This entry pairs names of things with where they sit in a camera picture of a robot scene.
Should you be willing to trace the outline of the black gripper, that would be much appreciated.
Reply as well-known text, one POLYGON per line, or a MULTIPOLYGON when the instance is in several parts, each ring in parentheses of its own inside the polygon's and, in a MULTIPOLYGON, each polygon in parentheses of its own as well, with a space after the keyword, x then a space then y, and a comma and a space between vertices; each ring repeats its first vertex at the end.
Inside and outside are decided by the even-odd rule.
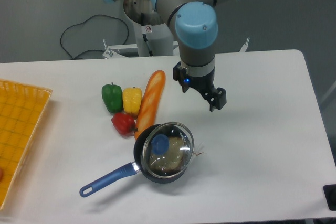
POLYGON ((180 61, 173 68, 173 79, 182 87, 182 92, 186 93, 189 88, 196 90, 209 103, 209 110, 221 110, 227 103, 226 90, 215 88, 214 73, 215 68, 211 65, 203 67, 182 66, 180 61))

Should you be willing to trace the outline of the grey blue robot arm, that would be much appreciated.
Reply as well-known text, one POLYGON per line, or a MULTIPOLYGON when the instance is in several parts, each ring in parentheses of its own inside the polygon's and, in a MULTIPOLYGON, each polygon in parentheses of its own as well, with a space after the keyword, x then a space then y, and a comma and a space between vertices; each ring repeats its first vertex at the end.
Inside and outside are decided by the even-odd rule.
POLYGON ((218 23, 215 6, 228 0, 150 0, 153 9, 178 42, 180 62, 173 68, 173 79, 183 92, 198 91, 210 110, 226 104, 226 91, 214 87, 215 50, 218 23))

